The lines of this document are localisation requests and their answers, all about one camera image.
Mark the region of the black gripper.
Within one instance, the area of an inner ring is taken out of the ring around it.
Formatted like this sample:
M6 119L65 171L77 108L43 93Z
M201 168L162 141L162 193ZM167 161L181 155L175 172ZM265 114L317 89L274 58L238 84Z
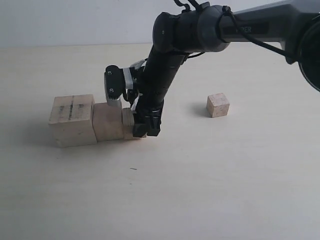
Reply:
M130 103L133 115L132 136L157 137L161 131L165 90L142 92L138 89L126 89L124 99Z

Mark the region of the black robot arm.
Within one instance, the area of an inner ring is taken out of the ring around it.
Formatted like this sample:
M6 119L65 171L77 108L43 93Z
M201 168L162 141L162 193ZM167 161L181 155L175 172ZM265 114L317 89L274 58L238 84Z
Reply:
M298 63L306 81L320 88L320 3L282 0L233 12L226 5L194 3L194 10L161 13L152 30L152 48L136 77L132 104L134 137L156 137L164 98L181 65L231 43L250 42Z

